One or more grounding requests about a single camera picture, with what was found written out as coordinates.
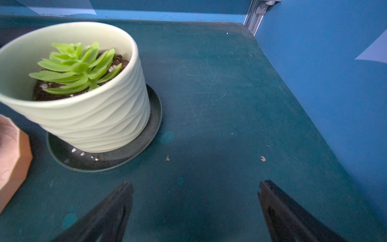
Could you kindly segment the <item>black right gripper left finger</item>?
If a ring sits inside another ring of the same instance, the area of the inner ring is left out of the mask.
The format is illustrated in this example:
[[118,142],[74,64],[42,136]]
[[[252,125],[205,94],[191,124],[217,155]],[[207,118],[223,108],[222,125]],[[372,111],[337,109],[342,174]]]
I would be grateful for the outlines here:
[[134,187],[124,182],[54,242],[122,242],[133,205]]

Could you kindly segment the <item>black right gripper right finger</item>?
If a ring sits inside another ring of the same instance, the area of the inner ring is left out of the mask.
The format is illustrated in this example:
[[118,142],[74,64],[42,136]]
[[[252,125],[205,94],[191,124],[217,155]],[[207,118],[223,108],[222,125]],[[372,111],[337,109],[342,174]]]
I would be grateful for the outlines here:
[[260,182],[262,212],[273,242],[344,242],[274,182]]

